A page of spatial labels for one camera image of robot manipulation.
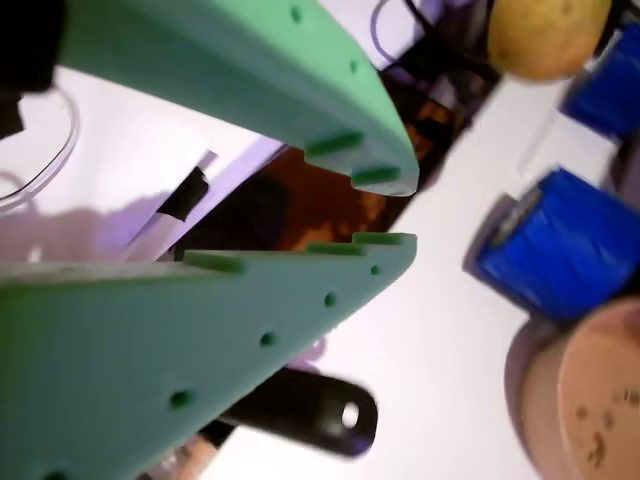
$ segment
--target potato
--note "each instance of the potato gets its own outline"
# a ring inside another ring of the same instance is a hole
[[[574,75],[593,55],[610,9],[611,0],[496,0],[491,64],[535,81]]]

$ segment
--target black object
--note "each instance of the black object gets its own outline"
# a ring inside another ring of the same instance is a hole
[[[273,250],[287,222],[287,206],[287,189],[258,172],[178,241],[175,258],[182,260],[185,250]]]
[[[18,102],[20,95],[0,94],[0,140],[10,137],[24,130],[22,119],[20,118],[20,110]]]
[[[0,95],[51,86],[64,0],[8,0],[0,7]]]
[[[342,419],[349,404],[358,410],[351,428]],[[220,420],[356,457],[373,445],[378,409],[361,387],[283,368],[223,413]]]
[[[429,56],[424,59],[403,58],[402,66],[411,71],[411,67],[407,67],[407,63],[419,62],[422,64],[422,74],[418,75],[422,78],[431,79],[441,72],[470,71],[489,82],[497,82],[500,74],[489,64],[486,58],[477,57],[474,53],[464,48],[454,46],[434,25],[427,20],[413,0],[404,0],[405,5],[414,16],[422,30],[425,32],[424,38],[420,41],[424,42],[425,48],[430,52]]]
[[[598,46],[596,47],[596,55],[601,55],[604,52],[615,31],[622,26],[625,13],[627,10],[632,8],[633,4],[631,3],[631,0],[614,0],[611,3],[611,10],[609,11],[607,23],[604,27],[604,31],[602,32],[602,37],[600,37],[600,41],[598,42]]]
[[[425,118],[423,120],[415,120],[413,126],[418,135],[429,140],[433,140],[436,144],[449,143],[453,141],[455,127],[451,123],[440,123],[434,118]]]
[[[236,427],[233,425],[221,422],[220,420],[214,420],[200,430],[200,435],[214,447],[220,448],[235,429]]]
[[[202,170],[194,168],[187,178],[176,188],[169,198],[158,209],[158,213],[164,213],[176,220],[184,222],[191,210],[200,203],[200,200],[209,191],[209,183]]]

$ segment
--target mint green panel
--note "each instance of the mint green panel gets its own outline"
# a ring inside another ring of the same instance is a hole
[[[67,4],[63,64],[302,148],[358,189],[415,192],[414,151],[376,70],[315,0]]]
[[[357,234],[300,254],[2,266],[0,478],[132,479],[415,254],[412,235]]]

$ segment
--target blue tape roll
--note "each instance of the blue tape roll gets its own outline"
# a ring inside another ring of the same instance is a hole
[[[509,295],[570,323],[605,303],[635,273],[640,216],[565,170],[543,179],[533,196],[521,222],[506,236],[494,236],[477,264]]]
[[[607,137],[640,128],[640,25],[631,25],[593,76],[571,94],[568,116]]]

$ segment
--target black handle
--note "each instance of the black handle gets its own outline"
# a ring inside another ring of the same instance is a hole
[[[347,405],[357,409],[353,426],[343,423]],[[284,368],[223,413],[220,420],[355,457],[373,445],[378,409],[361,387]]]

